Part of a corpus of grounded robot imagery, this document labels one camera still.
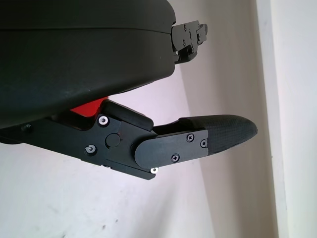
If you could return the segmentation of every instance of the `bolt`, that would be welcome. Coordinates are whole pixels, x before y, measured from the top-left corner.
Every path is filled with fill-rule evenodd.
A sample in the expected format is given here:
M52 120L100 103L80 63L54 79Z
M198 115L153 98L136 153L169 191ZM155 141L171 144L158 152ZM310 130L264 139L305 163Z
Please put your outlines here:
M202 148L206 148L206 147L207 147L207 141L206 141L206 140L202 140L202 141L200 142L200 146L201 146Z
M194 135L190 133L187 135L186 140L187 140L187 142L192 142L194 140L194 138L195 138Z
M179 155L178 155L178 154L174 154L174 155L172 156L172 158L171 158L171 161L172 161L173 163L178 162L178 161L179 161Z
M88 155L92 156L92 155L95 155L96 152L97 152L97 148L96 146L94 145L88 145L86 148L85 148L85 151Z
M158 168L153 168L153 169L151 169L151 174L155 175L158 171L159 171Z
M108 122L109 122L109 119L106 117L106 116L101 116L101 117L99 117L99 119L98 119L98 123L99 123L99 125L107 125L108 124Z

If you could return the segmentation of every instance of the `metal plate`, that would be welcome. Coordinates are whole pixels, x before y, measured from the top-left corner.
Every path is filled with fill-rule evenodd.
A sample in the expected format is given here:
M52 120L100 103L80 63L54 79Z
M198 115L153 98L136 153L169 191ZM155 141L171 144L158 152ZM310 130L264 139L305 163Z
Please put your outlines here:
M194 135L188 142L187 135ZM173 155L179 155L176 163L193 160L208 155L208 148L201 147L201 141L208 138L207 130L187 131L182 133L159 136L142 142L135 151L136 163L144 169L158 168L175 164Z

